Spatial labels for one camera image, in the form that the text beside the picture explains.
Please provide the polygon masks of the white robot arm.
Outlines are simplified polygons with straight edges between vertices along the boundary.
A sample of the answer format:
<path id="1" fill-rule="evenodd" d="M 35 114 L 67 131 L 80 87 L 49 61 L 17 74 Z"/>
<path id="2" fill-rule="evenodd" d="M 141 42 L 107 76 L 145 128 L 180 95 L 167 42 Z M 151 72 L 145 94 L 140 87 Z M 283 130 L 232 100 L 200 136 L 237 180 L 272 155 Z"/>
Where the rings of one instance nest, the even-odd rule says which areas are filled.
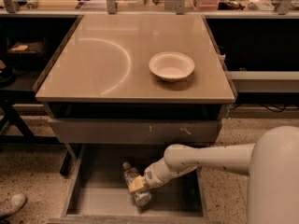
<path id="1" fill-rule="evenodd" d="M 147 193 L 199 167 L 248 178 L 247 224 L 299 224 L 299 128 L 276 127 L 256 142 L 226 147 L 169 146 L 143 173 L 124 172 L 129 192 Z"/>

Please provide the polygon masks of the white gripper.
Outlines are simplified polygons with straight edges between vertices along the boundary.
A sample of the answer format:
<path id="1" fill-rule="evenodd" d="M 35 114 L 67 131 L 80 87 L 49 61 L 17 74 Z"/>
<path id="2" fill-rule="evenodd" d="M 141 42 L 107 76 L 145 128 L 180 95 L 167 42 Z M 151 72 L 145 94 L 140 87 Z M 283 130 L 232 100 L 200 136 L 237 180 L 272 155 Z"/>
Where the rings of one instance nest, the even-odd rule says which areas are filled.
<path id="1" fill-rule="evenodd" d="M 128 189 L 130 193 L 145 191 L 147 187 L 148 189 L 157 189 L 167 184 L 172 178 L 169 166 L 165 163 L 164 159 L 159 159 L 145 169 L 144 178 L 139 175 L 130 182 Z"/>

